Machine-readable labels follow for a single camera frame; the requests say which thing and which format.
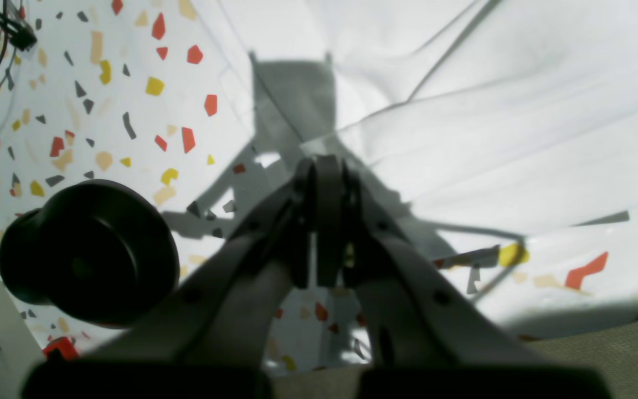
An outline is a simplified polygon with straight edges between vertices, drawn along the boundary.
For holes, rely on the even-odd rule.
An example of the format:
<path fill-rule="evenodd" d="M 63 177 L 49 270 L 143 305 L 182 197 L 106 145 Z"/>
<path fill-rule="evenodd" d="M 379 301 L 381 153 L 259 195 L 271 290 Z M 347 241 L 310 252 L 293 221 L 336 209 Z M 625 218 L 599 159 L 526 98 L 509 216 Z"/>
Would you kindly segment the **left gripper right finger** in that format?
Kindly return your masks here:
<path fill-rule="evenodd" d="M 494 326 L 408 242 L 359 177 L 319 158 L 319 284 L 359 300 L 373 367 L 358 398 L 610 398 Z"/>

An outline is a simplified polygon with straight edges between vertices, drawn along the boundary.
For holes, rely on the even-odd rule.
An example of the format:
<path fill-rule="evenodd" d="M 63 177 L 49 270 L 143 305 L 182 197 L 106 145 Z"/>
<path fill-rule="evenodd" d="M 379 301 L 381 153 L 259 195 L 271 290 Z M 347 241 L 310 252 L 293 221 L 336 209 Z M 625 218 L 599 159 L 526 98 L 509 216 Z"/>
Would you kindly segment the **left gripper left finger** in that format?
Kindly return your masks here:
<path fill-rule="evenodd" d="M 23 398 L 273 398 L 269 326 L 308 283 L 316 168 L 304 159 L 223 247 L 134 328 L 74 361 L 46 361 Z"/>

